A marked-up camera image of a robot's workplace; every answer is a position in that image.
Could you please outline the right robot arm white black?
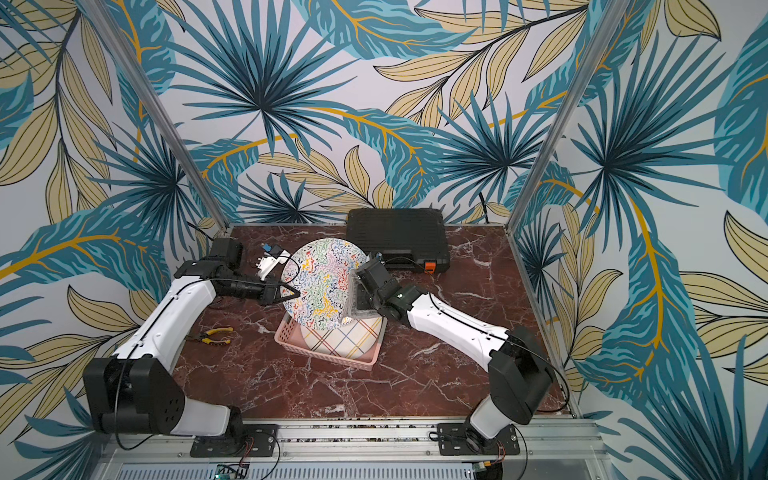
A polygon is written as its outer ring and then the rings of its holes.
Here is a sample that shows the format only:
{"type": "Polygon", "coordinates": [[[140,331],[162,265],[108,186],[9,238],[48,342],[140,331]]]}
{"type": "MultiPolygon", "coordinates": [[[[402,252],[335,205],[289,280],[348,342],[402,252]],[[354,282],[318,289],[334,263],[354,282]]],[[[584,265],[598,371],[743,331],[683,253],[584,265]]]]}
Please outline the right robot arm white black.
{"type": "Polygon", "coordinates": [[[377,259],[362,264],[355,276],[380,316],[434,336],[486,371],[489,393],[464,424],[474,450],[509,425],[531,421],[556,382],[557,371],[530,330],[485,323],[417,285],[402,285],[377,259]]]}

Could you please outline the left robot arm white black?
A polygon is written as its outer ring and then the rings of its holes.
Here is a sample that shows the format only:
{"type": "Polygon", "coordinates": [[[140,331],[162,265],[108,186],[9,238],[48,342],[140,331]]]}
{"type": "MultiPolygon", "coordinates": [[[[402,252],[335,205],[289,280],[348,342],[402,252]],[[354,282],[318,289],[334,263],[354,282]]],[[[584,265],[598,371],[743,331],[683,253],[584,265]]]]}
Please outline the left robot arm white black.
{"type": "Polygon", "coordinates": [[[95,431],[120,436],[147,434],[213,440],[244,437],[235,407],[185,396],[172,372],[198,317],[218,297],[254,300],[262,306],[299,297],[297,289],[274,275],[290,254],[266,245],[254,276],[241,272],[244,247],[233,238],[216,239],[209,253],[184,262],[168,292],[144,324],[106,358],[83,372],[95,431]]]}

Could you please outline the grey striped cloth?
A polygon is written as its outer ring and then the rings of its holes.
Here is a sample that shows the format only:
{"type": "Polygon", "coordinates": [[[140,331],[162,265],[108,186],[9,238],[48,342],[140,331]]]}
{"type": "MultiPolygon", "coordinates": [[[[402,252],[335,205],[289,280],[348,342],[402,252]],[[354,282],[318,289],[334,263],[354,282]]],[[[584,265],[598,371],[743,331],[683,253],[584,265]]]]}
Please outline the grey striped cloth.
{"type": "Polygon", "coordinates": [[[372,319],[378,315],[372,307],[368,291],[354,272],[349,274],[347,315],[353,320],[372,319]]]}

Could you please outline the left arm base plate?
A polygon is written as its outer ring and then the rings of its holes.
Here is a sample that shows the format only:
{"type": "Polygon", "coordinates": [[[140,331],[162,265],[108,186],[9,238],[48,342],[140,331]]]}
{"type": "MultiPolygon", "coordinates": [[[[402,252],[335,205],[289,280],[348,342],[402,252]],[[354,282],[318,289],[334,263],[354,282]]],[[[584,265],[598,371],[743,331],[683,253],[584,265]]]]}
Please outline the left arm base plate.
{"type": "Polygon", "coordinates": [[[277,424],[245,424],[242,433],[219,437],[195,437],[192,458],[266,458],[275,450],[277,424]]]}

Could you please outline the colourful speckled plate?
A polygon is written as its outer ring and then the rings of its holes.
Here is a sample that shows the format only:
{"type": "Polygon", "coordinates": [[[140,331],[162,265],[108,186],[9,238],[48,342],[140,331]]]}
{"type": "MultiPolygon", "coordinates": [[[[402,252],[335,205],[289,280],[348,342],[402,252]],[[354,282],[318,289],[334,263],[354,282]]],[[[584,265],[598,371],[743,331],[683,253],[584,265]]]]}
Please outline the colourful speckled plate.
{"type": "Polygon", "coordinates": [[[324,238],[299,248],[287,262],[281,280],[290,282],[301,298],[284,303],[301,326],[329,330],[352,321],[347,315],[349,274],[367,260],[358,246],[324,238]]]}

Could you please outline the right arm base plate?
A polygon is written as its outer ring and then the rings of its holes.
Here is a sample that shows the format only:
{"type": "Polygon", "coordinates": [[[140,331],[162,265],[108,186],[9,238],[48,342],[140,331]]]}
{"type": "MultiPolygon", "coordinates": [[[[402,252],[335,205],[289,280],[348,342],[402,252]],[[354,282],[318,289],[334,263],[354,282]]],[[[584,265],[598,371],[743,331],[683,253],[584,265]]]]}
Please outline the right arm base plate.
{"type": "Polygon", "coordinates": [[[439,423],[428,438],[438,444],[441,456],[495,456],[518,455],[520,446],[513,425],[500,430],[489,439],[475,431],[467,423],[439,423]]]}

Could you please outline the white plate coloured stripes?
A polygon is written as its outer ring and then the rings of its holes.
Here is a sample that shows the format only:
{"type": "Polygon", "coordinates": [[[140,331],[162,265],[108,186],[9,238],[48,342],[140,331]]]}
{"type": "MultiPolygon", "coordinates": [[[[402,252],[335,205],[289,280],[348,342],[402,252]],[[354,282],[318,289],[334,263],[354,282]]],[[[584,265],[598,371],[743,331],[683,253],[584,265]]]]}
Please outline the white plate coloured stripes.
{"type": "Polygon", "coordinates": [[[382,317],[353,320],[329,330],[300,327],[308,350],[351,360],[359,359],[371,350],[383,331],[382,317]]]}

